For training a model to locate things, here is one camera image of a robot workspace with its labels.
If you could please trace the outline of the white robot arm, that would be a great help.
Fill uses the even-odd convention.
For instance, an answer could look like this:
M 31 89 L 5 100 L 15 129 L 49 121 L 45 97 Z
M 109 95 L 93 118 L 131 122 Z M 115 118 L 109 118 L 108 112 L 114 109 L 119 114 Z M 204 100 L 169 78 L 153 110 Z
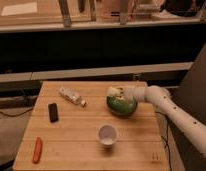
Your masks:
M 124 86 L 123 97 L 126 100 L 148 102 L 158 107 L 206 159 L 206 125 L 177 106 L 165 88 Z

